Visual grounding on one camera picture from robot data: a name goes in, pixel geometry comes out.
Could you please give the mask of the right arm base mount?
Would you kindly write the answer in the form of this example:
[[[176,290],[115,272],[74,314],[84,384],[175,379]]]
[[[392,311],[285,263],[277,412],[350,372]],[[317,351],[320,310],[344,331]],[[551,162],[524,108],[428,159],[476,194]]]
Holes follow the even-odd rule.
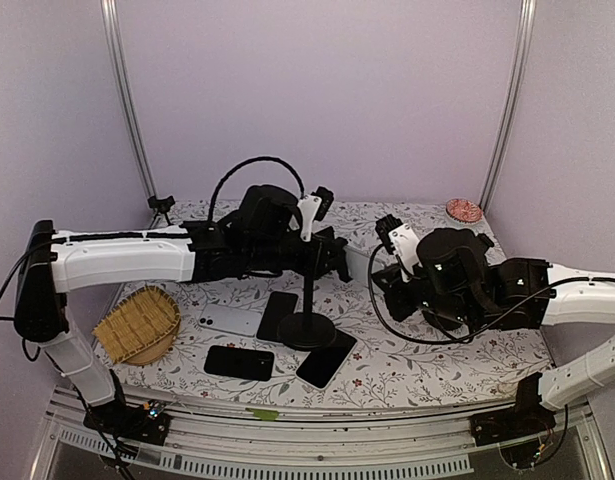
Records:
[[[540,372],[517,385],[515,402],[511,407],[472,415],[470,433],[477,446],[518,439],[553,430],[555,413],[541,405]]]

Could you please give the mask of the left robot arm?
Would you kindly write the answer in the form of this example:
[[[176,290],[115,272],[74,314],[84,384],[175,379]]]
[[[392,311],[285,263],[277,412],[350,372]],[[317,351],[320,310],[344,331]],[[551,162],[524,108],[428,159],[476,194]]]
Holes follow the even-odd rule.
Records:
[[[68,318],[67,293],[136,281],[274,278],[286,271],[301,275],[306,286],[331,272],[343,282],[351,279],[346,240],[332,228],[314,229],[334,199],[327,188],[293,195],[278,186],[253,185],[221,219],[214,217],[217,199],[211,197],[203,220],[154,230],[74,233],[41,220],[7,276],[17,282],[8,318],[17,334],[55,362],[115,434],[135,426],[135,412],[117,377]]]

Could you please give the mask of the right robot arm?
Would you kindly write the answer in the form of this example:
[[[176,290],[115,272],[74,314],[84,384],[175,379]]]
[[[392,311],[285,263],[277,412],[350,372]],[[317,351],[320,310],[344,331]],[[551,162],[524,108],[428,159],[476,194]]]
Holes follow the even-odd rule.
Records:
[[[418,238],[388,216],[375,230],[395,262],[370,269],[368,287],[382,291],[394,321],[419,312],[447,344],[466,343],[489,330],[615,324],[615,273],[530,258],[492,265],[486,258],[492,240],[470,229],[437,228]],[[543,409],[560,410],[614,380],[615,334],[565,365],[519,382],[504,427],[524,436],[541,422]]]

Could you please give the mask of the white-edged phone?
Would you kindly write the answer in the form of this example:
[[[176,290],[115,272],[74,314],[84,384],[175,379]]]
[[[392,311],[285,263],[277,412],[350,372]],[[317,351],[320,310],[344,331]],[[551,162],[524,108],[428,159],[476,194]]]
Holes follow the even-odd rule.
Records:
[[[280,322],[295,311],[298,295],[280,291],[272,291],[266,303],[265,310],[256,332],[256,339],[266,342],[280,343],[278,327]]]
[[[356,346],[357,340],[336,330],[336,338],[331,345],[310,352],[296,371],[303,382],[317,389],[324,389],[331,382],[347,357]]]

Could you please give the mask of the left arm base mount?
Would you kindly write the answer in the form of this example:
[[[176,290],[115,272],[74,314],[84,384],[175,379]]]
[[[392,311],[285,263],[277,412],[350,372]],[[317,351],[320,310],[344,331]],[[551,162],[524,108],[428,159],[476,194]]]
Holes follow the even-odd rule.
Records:
[[[86,404],[83,425],[114,438],[163,446],[172,420],[165,413],[167,403],[152,399],[138,406],[129,405],[117,375],[113,371],[110,374],[114,385],[112,401],[101,406]]]

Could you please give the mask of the silver phone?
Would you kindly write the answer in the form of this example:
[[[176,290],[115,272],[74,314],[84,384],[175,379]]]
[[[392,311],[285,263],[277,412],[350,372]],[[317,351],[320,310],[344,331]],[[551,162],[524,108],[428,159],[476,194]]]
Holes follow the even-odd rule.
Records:
[[[344,247],[344,252],[350,277],[354,280],[365,278],[369,268],[370,255],[350,245]]]

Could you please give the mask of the black round phone stand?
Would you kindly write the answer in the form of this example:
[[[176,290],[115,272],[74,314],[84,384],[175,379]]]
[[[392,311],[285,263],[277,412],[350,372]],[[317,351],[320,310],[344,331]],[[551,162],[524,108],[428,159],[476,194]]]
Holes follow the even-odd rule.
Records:
[[[455,331],[464,325],[461,318],[462,311],[460,309],[450,308],[445,310],[434,310],[424,308],[422,314],[425,321],[438,330],[445,329],[447,331]]]
[[[278,337],[283,345],[306,352],[325,348],[336,338],[333,322],[313,311],[314,283],[321,245],[312,240],[308,246],[306,270],[303,275],[302,310],[285,317],[278,327]]]
[[[162,217],[168,226],[172,226],[173,222],[169,217],[171,208],[176,204],[176,201],[172,195],[165,198],[158,198],[156,195],[152,195],[147,199],[148,207],[153,211],[154,218]]]

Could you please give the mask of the white phone dual camera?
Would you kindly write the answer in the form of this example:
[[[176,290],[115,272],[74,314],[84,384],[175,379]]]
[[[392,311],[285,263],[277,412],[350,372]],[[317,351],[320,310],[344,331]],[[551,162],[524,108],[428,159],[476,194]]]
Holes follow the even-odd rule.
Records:
[[[254,337],[261,323],[262,314],[219,304],[208,304],[200,314],[197,324],[211,330]]]

